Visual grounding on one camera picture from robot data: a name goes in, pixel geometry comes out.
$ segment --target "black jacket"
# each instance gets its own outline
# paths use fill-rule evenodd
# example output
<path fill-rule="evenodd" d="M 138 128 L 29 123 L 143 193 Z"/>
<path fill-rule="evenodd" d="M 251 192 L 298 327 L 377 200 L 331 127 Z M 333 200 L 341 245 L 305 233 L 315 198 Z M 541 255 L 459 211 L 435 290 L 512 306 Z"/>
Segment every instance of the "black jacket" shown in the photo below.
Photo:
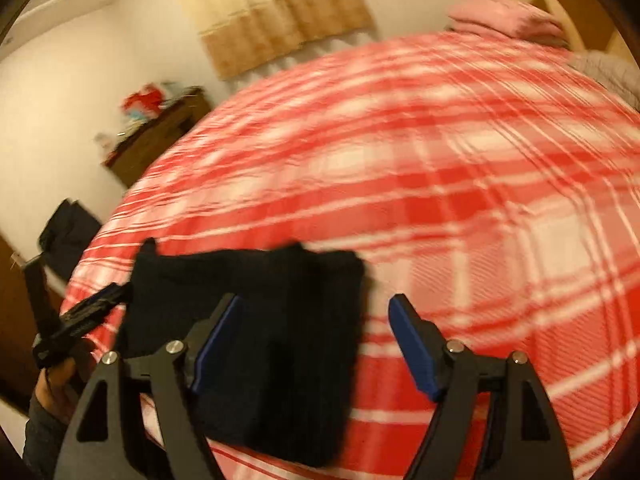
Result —
<path fill-rule="evenodd" d="M 100 222 L 79 202 L 63 201 L 38 239 L 44 262 L 68 282 L 100 227 Z"/>
<path fill-rule="evenodd" d="M 66 433 L 66 426 L 31 397 L 29 421 L 25 428 L 22 460 L 38 480 L 51 480 Z"/>

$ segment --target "blue gripper pad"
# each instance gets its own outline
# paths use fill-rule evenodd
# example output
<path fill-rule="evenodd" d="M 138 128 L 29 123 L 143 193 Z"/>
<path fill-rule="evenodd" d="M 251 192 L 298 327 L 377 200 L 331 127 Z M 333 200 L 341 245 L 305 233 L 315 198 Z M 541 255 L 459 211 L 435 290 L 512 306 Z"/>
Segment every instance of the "blue gripper pad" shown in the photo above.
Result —
<path fill-rule="evenodd" d="M 209 388 L 220 376 L 228 348 L 236 337 L 243 313 L 244 301 L 240 296 L 235 296 L 196 357 L 194 380 L 191 385 L 194 394 L 200 394 Z"/>
<path fill-rule="evenodd" d="M 446 343 L 442 334 L 433 323 L 420 319 L 404 294 L 389 300 L 389 323 L 416 387 L 433 402 L 439 402 L 444 393 L 438 380 Z"/>

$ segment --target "wooden headboard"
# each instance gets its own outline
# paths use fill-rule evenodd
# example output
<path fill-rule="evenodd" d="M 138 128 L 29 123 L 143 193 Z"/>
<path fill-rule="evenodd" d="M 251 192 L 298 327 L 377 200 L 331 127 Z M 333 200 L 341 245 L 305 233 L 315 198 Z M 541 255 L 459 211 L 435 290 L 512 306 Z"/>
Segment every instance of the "wooden headboard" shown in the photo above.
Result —
<path fill-rule="evenodd" d="M 560 19 L 575 52 L 600 50 L 636 63 L 609 13 L 598 0 L 521 0 Z"/>

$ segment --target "black towel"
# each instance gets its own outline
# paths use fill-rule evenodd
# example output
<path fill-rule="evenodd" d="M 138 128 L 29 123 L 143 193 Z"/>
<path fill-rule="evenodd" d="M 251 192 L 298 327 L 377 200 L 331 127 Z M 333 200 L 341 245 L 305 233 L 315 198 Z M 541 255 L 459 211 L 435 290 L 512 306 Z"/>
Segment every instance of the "black towel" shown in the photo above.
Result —
<path fill-rule="evenodd" d="M 115 349 L 184 338 L 226 292 L 247 305 L 221 377 L 194 409 L 208 437 L 309 466 L 340 451 L 362 329 L 364 265 L 351 252 L 223 250 L 160 256 L 147 240 Z"/>

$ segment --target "wooden dresser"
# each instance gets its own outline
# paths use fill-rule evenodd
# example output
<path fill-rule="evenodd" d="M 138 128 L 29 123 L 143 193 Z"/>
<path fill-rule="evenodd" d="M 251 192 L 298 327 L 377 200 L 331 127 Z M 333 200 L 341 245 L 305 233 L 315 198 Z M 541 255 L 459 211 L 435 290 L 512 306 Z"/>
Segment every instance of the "wooden dresser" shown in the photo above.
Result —
<path fill-rule="evenodd" d="M 24 275 L 12 254 L 14 249 L 0 236 L 0 397 L 26 413 L 39 373 L 31 354 L 37 330 Z M 62 298 L 49 292 L 59 310 Z"/>
<path fill-rule="evenodd" d="M 140 126 L 121 142 L 104 162 L 105 167 L 126 187 L 133 186 L 156 158 L 210 111 L 211 106 L 202 89 L 190 88 L 184 97 L 163 110 L 158 118 Z"/>

